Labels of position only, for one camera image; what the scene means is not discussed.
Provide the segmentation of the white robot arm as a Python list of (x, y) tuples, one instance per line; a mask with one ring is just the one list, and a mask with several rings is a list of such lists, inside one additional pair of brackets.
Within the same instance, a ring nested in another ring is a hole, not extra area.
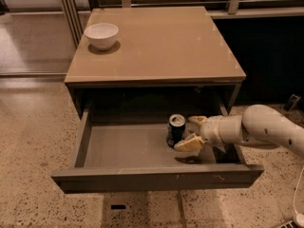
[(192, 116), (197, 129), (174, 149), (180, 152), (201, 150), (204, 146), (221, 148), (226, 144), (271, 149), (282, 146), (304, 158), (304, 128), (263, 105), (247, 107), (241, 115)]

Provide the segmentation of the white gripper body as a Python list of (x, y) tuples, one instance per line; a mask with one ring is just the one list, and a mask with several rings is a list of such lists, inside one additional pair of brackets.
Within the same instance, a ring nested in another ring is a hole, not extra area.
[(244, 141), (242, 117), (213, 116), (209, 117), (200, 127), (200, 135), (212, 146), (224, 146), (225, 144), (239, 144)]

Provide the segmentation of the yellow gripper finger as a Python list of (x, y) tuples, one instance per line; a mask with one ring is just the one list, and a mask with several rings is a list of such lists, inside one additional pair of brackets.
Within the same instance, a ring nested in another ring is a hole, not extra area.
[(184, 140), (177, 142), (174, 149), (180, 152), (190, 152), (201, 150), (205, 146), (205, 141), (195, 133), (190, 134)]
[(196, 126), (202, 126), (206, 121), (206, 116), (191, 116), (188, 118), (188, 121)]

